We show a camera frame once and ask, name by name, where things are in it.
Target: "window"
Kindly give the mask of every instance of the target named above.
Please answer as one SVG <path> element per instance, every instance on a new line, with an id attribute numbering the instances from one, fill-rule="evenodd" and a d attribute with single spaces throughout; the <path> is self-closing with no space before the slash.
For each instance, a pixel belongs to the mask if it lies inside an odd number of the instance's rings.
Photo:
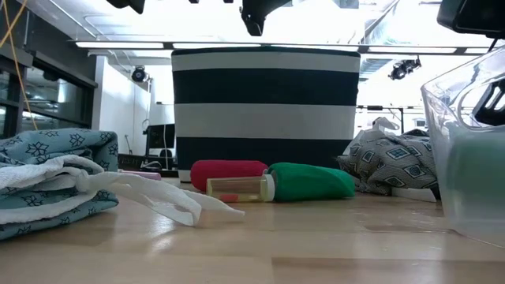
<path id="1" fill-rule="evenodd" d="M 6 107 L 0 106 L 0 139 L 5 138 L 4 128 L 6 125 Z"/>
<path id="2" fill-rule="evenodd" d="M 37 124 L 37 128 L 39 130 L 45 130 L 45 129 L 62 129 L 62 128 L 83 128 L 82 125 L 78 125 L 76 123 L 68 122 L 68 121 L 63 121 L 59 120 L 56 118 L 49 118 L 47 116 L 41 115 L 41 114 L 33 114 L 33 119 L 35 120 L 35 123 Z M 32 122 L 32 117 L 30 116 L 30 113 L 27 111 L 23 111 L 23 119 L 21 121 L 21 132 L 24 131 L 32 131 L 35 130 L 35 127 L 33 126 Z"/>
<path id="3" fill-rule="evenodd" d="M 5 71 L 0 70 L 0 99 L 7 99 L 8 95 L 9 95 L 9 74 Z"/>
<path id="4" fill-rule="evenodd" d="M 91 109 L 87 90 L 58 75 L 31 67 L 27 69 L 26 96 L 33 112 L 54 114 L 74 121 L 86 121 Z"/>

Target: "clear plastic container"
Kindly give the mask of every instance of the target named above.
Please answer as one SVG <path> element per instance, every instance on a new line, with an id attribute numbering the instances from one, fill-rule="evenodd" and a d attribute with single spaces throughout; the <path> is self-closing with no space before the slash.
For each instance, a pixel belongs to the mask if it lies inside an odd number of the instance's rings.
<path id="1" fill-rule="evenodd" d="M 490 84 L 504 78 L 500 48 L 421 89 L 445 216 L 459 233 L 500 247 L 505 247 L 505 126 L 484 125 L 471 113 Z"/>
<path id="2" fill-rule="evenodd" d="M 275 181 L 270 174 L 261 177 L 209 178 L 207 194 L 223 202 L 270 202 L 274 199 Z"/>

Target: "fabric storage bin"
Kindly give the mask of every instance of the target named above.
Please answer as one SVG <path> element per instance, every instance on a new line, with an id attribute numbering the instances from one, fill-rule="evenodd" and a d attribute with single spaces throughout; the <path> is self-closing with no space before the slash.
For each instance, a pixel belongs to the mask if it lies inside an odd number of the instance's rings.
<path id="1" fill-rule="evenodd" d="M 360 55 L 231 47 L 172 54 L 179 177 L 198 160 L 337 167 L 354 135 Z"/>
<path id="2" fill-rule="evenodd" d="M 462 111 L 468 106 L 475 114 L 492 84 L 505 79 L 504 62 L 505 49 L 500 48 L 422 88 L 446 218 L 459 233 L 502 247 L 505 126 L 486 125 Z"/>

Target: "small glass bottle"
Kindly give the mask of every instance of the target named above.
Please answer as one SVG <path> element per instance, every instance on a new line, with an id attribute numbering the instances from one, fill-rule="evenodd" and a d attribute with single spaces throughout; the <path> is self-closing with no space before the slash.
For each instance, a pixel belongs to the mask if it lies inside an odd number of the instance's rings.
<path id="1" fill-rule="evenodd" d="M 270 174 L 261 177 L 209 178 L 207 194 L 222 202 L 270 202 L 274 199 L 275 181 Z"/>

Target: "gray patterned fabric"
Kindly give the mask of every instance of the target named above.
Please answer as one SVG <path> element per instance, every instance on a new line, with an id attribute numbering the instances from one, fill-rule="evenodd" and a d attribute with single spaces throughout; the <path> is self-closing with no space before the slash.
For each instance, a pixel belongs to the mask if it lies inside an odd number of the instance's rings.
<path id="1" fill-rule="evenodd" d="M 437 186 L 429 137 L 386 136 L 367 132 L 353 142 L 350 154 L 339 156 L 340 168 L 355 179 L 356 190 L 391 195 L 391 188 L 432 189 Z"/>

